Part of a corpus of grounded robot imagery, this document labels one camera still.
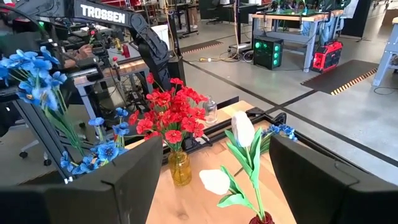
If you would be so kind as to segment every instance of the computer tower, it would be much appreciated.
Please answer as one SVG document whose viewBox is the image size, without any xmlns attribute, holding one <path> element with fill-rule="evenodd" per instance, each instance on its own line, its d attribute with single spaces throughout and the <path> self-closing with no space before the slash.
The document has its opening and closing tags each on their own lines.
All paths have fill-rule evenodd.
<svg viewBox="0 0 398 224">
<path fill-rule="evenodd" d="M 253 64 L 266 67 L 269 70 L 282 64 L 284 40 L 272 37 L 257 36 L 253 42 Z"/>
</svg>

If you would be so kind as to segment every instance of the concrete floor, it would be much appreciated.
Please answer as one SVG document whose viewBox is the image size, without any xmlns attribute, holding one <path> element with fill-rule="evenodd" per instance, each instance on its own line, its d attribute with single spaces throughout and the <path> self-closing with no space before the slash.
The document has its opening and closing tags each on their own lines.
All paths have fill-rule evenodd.
<svg viewBox="0 0 398 224">
<path fill-rule="evenodd" d="M 369 13 L 363 41 L 340 39 L 344 43 L 341 63 L 352 59 L 379 62 L 391 31 L 390 26 L 381 26 L 383 13 L 384 5 Z M 219 57 L 228 45 L 235 43 L 232 25 L 201 22 L 198 30 L 199 35 L 180 40 L 181 47 L 215 39 L 223 43 L 184 55 L 188 61 L 184 63 L 187 85 L 198 92 L 211 95 L 217 102 L 239 96 L 253 106 L 269 110 L 311 90 L 300 83 L 317 73 L 303 73 L 300 70 L 303 57 L 291 52 L 283 55 L 282 66 L 274 71 L 247 62 L 197 62 L 200 57 Z M 243 32 L 249 30 L 250 27 L 243 28 Z M 242 35 L 242 39 L 245 41 L 247 37 Z M 398 109 L 398 92 L 377 89 L 378 93 L 389 93 L 377 94 L 371 86 L 372 80 L 373 76 L 337 96 L 316 92 L 282 110 L 288 114 L 287 123 L 296 130 L 398 185 L 398 141 L 395 140 L 398 117 L 394 116 Z M 398 78 L 390 75 L 381 86 L 397 87 Z M 275 109 L 271 115 L 280 112 Z M 79 117 L 84 119 L 86 114 L 79 113 Z M 28 131 L 10 131 L 1 139 L 4 144 L 0 145 L 0 185 L 17 184 L 53 169 L 42 165 L 40 146 L 33 148 L 32 156 L 27 159 L 17 156 L 17 149 L 33 139 L 29 134 Z M 22 135 L 23 141 L 16 137 Z"/>
</svg>

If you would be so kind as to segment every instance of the chair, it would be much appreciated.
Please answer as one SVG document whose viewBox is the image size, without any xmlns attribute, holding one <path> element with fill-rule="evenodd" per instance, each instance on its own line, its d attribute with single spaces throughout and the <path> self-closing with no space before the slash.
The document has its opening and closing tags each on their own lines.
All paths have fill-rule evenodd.
<svg viewBox="0 0 398 224">
<path fill-rule="evenodd" d="M 220 11 L 223 6 L 220 4 L 220 0 L 212 0 L 211 4 L 214 7 L 208 8 L 207 10 L 212 12 L 213 17 L 209 21 L 206 22 L 206 25 L 207 24 L 215 25 L 217 23 L 222 22 L 222 20 L 220 19 Z"/>
</svg>

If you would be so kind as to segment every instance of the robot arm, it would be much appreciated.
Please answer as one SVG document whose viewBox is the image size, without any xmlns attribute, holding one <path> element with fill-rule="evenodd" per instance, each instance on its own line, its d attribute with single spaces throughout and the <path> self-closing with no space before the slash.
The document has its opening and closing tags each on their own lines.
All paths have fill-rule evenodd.
<svg viewBox="0 0 398 224">
<path fill-rule="evenodd" d="M 95 0 L 19 0 L 16 9 L 37 20 L 41 17 L 78 18 L 129 29 L 142 59 L 154 74 L 156 82 L 165 90 L 171 89 L 170 74 L 167 69 L 169 50 L 141 14 Z"/>
</svg>

